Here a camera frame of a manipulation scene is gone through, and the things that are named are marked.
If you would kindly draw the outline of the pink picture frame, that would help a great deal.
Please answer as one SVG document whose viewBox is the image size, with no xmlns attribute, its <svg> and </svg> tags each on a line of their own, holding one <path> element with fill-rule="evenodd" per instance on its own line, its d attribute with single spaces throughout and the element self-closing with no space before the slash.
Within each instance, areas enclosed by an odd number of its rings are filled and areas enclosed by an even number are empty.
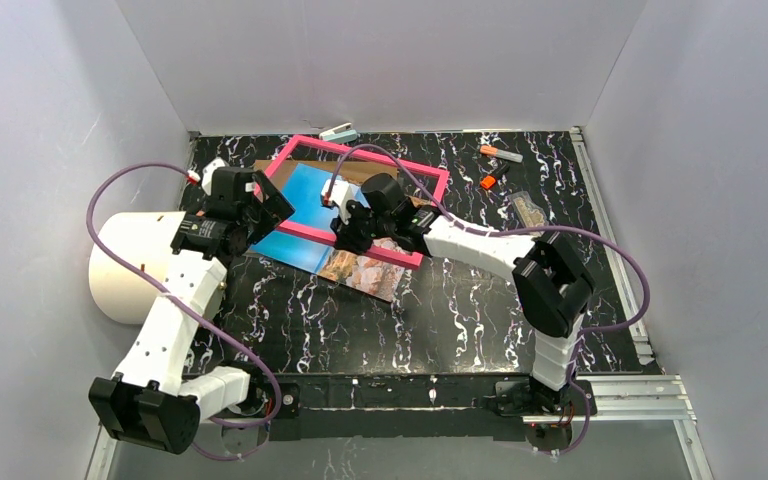
<svg viewBox="0 0 768 480">
<path fill-rule="evenodd" d="M 277 231 L 294 237 L 329 246 L 335 250 L 351 251 L 359 256 L 369 257 L 404 268 L 416 269 L 428 254 L 421 235 L 428 230 L 436 213 L 431 208 L 423 209 L 413 204 L 397 180 L 386 172 L 379 172 L 367 178 L 361 186 L 341 180 L 341 171 L 348 160 L 359 159 L 381 165 L 395 166 L 411 180 L 417 174 L 436 179 L 435 191 L 426 191 L 429 201 L 442 200 L 446 190 L 449 172 L 392 157 L 387 151 L 373 153 L 371 145 L 348 148 L 313 137 L 296 135 L 262 169 L 271 183 L 282 193 L 289 194 L 290 186 L 280 184 L 277 172 L 298 146 L 325 150 L 340 155 L 332 176 L 325 181 L 318 202 L 324 208 L 336 209 L 338 214 L 329 221 L 327 231 L 298 223 L 292 219 L 283 221 Z"/>
</svg>

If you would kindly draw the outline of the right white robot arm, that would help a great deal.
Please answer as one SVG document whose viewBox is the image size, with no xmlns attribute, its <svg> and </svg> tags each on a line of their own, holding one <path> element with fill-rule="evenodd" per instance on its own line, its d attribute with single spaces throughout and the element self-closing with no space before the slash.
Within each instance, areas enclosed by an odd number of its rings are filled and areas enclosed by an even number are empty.
<svg viewBox="0 0 768 480">
<path fill-rule="evenodd" d="M 389 239 L 406 252 L 468 264 L 512 284 L 535 332 L 535 356 L 524 398 L 499 403 L 497 412 L 564 413 L 576 342 L 595 290 L 592 275 L 564 238 L 552 232 L 501 236 L 436 206 L 417 206 L 386 173 L 360 186 L 329 179 L 320 198 L 337 212 L 330 228 L 338 250 L 366 254 L 376 240 Z"/>
</svg>

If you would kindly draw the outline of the brown cardboard backing board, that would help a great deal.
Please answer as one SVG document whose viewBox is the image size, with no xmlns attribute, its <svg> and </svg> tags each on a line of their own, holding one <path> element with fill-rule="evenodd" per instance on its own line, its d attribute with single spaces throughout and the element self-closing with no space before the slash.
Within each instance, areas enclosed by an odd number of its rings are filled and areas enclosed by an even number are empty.
<svg viewBox="0 0 768 480">
<path fill-rule="evenodd" d="M 302 179 L 302 183 L 312 181 L 314 184 L 322 187 L 323 183 L 332 176 L 335 168 L 336 161 L 290 159 L 283 161 L 277 170 L 270 175 L 270 179 L 272 184 L 279 190 L 285 187 L 294 174 Z M 388 174 L 396 179 L 398 177 L 398 170 L 395 166 L 347 160 L 339 170 L 338 177 L 360 187 L 366 180 L 377 174 Z"/>
</svg>

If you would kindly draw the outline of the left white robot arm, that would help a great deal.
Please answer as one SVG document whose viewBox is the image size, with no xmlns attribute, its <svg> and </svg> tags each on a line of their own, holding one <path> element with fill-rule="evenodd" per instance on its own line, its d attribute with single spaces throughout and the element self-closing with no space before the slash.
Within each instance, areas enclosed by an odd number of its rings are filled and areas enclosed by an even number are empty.
<svg viewBox="0 0 768 480">
<path fill-rule="evenodd" d="M 190 448 L 203 421 L 248 400 L 253 370 L 273 391 L 260 423 L 279 413 L 275 373 L 239 341 L 233 347 L 249 367 L 220 366 L 191 380 L 183 370 L 199 329 L 221 334 L 211 310 L 229 263 L 293 214 L 262 171 L 219 163 L 185 176 L 205 192 L 200 214 L 125 212 L 102 228 L 85 215 L 92 297 L 111 319 L 140 328 L 113 374 L 94 379 L 89 402 L 113 439 L 171 454 Z"/>
</svg>

